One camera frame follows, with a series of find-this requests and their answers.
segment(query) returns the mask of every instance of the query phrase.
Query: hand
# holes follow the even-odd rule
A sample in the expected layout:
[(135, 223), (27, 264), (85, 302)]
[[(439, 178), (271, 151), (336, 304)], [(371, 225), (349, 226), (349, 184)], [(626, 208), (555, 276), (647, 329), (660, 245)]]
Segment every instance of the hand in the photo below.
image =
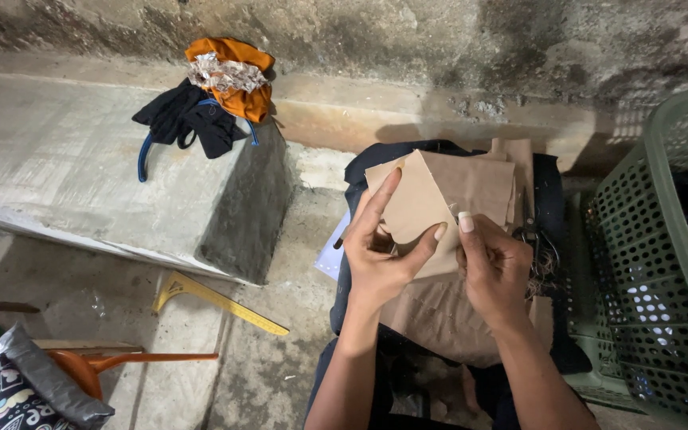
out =
[(397, 168), (372, 197), (368, 190), (363, 191), (349, 224), (344, 251), (352, 271), (350, 306), (353, 301), (358, 301), (358, 306), (370, 306), (375, 311), (397, 297), (434, 255), (437, 242), (447, 230), (447, 223), (434, 224), (426, 229), (416, 247), (406, 256), (389, 253), (386, 245), (392, 244), (391, 236), (379, 227), (379, 222), (401, 178), (402, 170)]
[(458, 214), (461, 246), (455, 253), (466, 278), (466, 295), (492, 330), (527, 318), (524, 293), (533, 249), (486, 216)]

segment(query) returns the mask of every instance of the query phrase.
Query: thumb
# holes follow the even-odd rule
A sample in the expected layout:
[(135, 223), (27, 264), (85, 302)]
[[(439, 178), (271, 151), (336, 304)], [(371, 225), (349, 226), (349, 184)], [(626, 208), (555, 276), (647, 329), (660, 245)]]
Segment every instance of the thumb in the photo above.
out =
[(471, 212), (458, 214), (458, 234), (466, 254), (468, 273), (479, 273), (489, 269), (490, 261), (482, 232), (474, 226)]
[(415, 248), (401, 259), (408, 266), (411, 275), (415, 276), (434, 255), (434, 252), (437, 250), (437, 243), (445, 235), (445, 231), (447, 231), (447, 223), (434, 224), (432, 227), (429, 227), (421, 235)]

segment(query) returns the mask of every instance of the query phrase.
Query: perforated basket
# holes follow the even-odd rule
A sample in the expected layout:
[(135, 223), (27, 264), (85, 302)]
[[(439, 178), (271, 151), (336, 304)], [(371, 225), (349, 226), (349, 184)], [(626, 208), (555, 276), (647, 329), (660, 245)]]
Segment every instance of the perforated basket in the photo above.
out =
[(594, 371), (567, 379), (688, 428), (688, 228), (671, 177), (688, 170), (688, 92), (652, 112), (642, 139), (572, 205), (571, 233), (582, 218), (587, 242), (573, 235), (571, 331)]

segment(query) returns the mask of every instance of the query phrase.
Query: colorful printed fabric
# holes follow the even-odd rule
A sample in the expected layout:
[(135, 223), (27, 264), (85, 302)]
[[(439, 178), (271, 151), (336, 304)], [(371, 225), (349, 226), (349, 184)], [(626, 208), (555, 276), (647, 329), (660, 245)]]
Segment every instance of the colorful printed fabric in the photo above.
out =
[(7, 357), (0, 355), (0, 430), (76, 430), (54, 412)]

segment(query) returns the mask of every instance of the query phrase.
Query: orange cloth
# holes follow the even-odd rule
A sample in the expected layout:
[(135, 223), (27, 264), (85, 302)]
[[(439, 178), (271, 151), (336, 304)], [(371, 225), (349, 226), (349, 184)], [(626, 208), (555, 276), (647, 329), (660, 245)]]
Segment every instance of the orange cloth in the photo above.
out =
[[(231, 37), (220, 37), (218, 39), (204, 38), (190, 44), (185, 50), (187, 60), (196, 61), (196, 55), (216, 53), (219, 61), (238, 61), (241, 63), (252, 64), (264, 72), (270, 68), (275, 59), (270, 54), (265, 54), (255, 47), (236, 41)], [(228, 89), (220, 93), (216, 88), (204, 88), (211, 90), (214, 97), (219, 101), (224, 110), (237, 116), (242, 116), (252, 122), (261, 122), (267, 116), (272, 96), (272, 87), (265, 84), (249, 93), (246, 90)]]

